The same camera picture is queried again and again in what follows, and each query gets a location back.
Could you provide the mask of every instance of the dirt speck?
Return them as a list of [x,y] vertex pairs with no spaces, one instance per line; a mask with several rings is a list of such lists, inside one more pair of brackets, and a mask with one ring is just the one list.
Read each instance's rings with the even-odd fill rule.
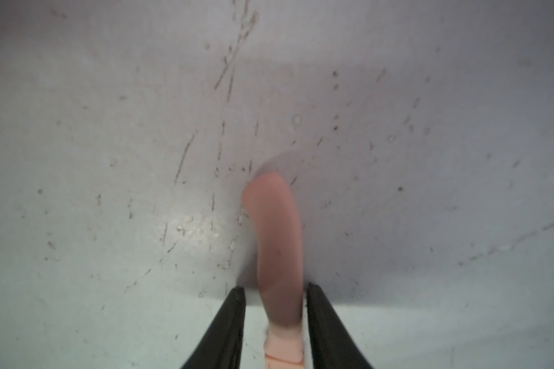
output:
[[376,83],[378,83],[379,81],[382,80],[382,78],[384,78],[384,76],[386,75],[386,72],[387,72],[386,68],[382,69],[380,74],[378,74],[377,77],[376,77]]
[[294,115],[294,117],[291,119],[291,122],[296,126],[300,125],[302,123],[302,116],[299,114]]

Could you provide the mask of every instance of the scratch mark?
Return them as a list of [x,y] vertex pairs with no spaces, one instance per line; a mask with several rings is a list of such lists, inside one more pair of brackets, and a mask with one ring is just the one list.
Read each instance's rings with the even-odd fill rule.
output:
[[519,237],[517,240],[515,240],[515,242],[513,242],[513,244],[517,245],[517,244],[523,242],[524,240],[535,237],[537,235],[538,235],[538,232],[536,232],[536,231],[526,233],[526,234],[522,235],[521,237]]
[[242,225],[242,216],[243,216],[243,212],[244,211],[244,206],[241,205],[240,206],[240,210],[238,210],[238,217],[236,218],[236,221],[238,222],[238,225]]
[[246,17],[248,16],[248,4],[251,0],[245,0],[244,1],[244,11],[242,12],[242,17],[240,18],[240,29],[243,30],[244,26],[246,25]]
[[246,41],[248,36],[251,34],[251,32],[254,30],[256,22],[258,20],[259,14],[257,11],[254,11],[252,13],[251,18],[248,20],[248,22],[242,22],[240,25],[240,33],[238,34],[238,40],[236,41],[236,48],[234,49],[234,52],[231,53],[230,59],[227,61],[226,65],[224,65],[224,69],[220,73],[220,77],[217,79],[217,82],[215,83],[215,86],[213,87],[214,90],[217,90],[218,87],[220,87],[220,84],[222,83],[222,80],[224,79],[224,76],[228,72],[228,69],[231,67],[232,63],[234,63],[234,60],[236,59],[236,56],[238,55],[238,52],[240,51],[240,45]]
[[236,68],[232,68],[232,74],[230,75],[230,84],[228,85],[228,96],[226,97],[226,102],[230,102],[232,96],[232,85],[234,85],[234,74],[236,73]]
[[164,223],[164,233],[162,238],[160,238],[160,242],[164,243],[166,241],[166,233],[168,231],[168,222]]
[[550,223],[549,225],[546,225],[545,227],[542,227],[542,231],[546,232],[550,229],[554,228],[554,223]]
[[185,146],[185,151],[183,151],[183,156],[181,157],[181,162],[178,165],[178,170],[176,176],[174,176],[174,184],[177,184],[178,176],[181,174],[181,171],[183,170],[183,163],[185,162],[185,158],[187,157],[187,151],[189,151],[189,147],[191,147],[191,144],[193,143],[193,140],[195,139],[195,135],[197,134],[197,131],[193,133],[191,136],[191,139],[189,142],[187,142],[187,145]]
[[384,76],[386,75],[386,72],[387,72],[386,68],[382,69],[382,71],[376,78],[376,83],[378,83],[379,81],[381,81],[382,78],[384,78]]

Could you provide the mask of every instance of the scratched surface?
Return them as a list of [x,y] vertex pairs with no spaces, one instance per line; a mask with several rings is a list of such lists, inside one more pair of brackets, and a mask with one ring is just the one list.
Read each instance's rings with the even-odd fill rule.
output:
[[554,0],[0,2],[0,368],[180,366],[269,169],[375,366],[554,368]]

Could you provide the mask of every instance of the pink sausage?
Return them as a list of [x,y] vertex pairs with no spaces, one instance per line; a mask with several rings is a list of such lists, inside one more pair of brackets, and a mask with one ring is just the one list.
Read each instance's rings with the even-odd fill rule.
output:
[[258,237],[257,283],[269,318],[267,367],[303,367],[303,249],[295,199],[279,173],[255,178],[242,193]]

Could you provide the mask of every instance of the table surface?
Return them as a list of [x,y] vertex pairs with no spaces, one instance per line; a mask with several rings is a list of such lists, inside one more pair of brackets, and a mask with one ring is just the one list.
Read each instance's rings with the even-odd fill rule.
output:
[[554,368],[554,0],[0,2],[0,368],[182,365],[272,169],[374,366]]

